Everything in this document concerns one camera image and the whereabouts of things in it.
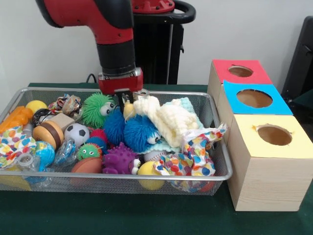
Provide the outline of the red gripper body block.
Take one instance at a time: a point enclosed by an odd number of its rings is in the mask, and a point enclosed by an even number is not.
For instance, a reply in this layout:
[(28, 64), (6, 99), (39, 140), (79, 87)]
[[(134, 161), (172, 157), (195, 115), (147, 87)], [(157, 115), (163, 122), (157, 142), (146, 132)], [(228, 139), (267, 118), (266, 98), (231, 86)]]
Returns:
[(100, 72), (98, 74), (99, 89), (104, 94), (115, 94), (117, 92), (137, 92), (143, 89), (143, 72), (141, 68), (135, 68), (132, 72), (109, 76)]

